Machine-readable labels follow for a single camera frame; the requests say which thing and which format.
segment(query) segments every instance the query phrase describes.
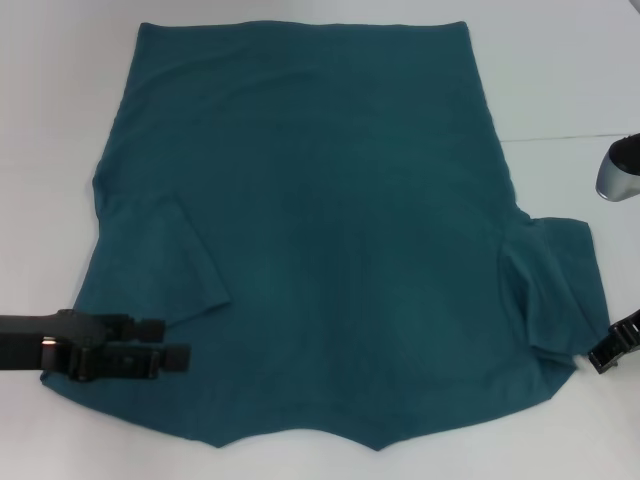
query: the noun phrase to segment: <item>white table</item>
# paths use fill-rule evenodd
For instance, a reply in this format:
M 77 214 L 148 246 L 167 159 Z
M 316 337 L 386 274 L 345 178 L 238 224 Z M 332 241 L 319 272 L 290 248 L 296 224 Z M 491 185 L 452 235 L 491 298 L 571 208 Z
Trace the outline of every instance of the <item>white table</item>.
M 469 24 L 521 207 L 593 229 L 612 320 L 640 308 L 640 197 L 599 199 L 598 165 L 640 131 L 640 15 L 626 0 L 9 0 L 0 4 L 0 311 L 68 307 L 96 239 L 90 179 L 137 26 Z M 584 138 L 594 135 L 610 137 Z M 581 137 L 558 139 L 560 137 Z M 380 453 L 289 431 L 224 449 L 80 407 L 0 372 L 3 478 L 561 479 L 640 476 L 640 354 L 588 365 L 549 402 Z

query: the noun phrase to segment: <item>teal t-shirt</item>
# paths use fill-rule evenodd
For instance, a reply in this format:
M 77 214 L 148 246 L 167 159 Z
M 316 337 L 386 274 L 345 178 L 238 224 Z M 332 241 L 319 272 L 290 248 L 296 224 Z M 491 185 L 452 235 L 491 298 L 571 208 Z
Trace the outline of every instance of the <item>teal t-shirt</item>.
M 381 449 L 549 399 L 609 324 L 588 226 L 516 206 L 464 23 L 143 24 L 94 187 L 76 308 L 192 367 L 44 382 L 162 432 Z

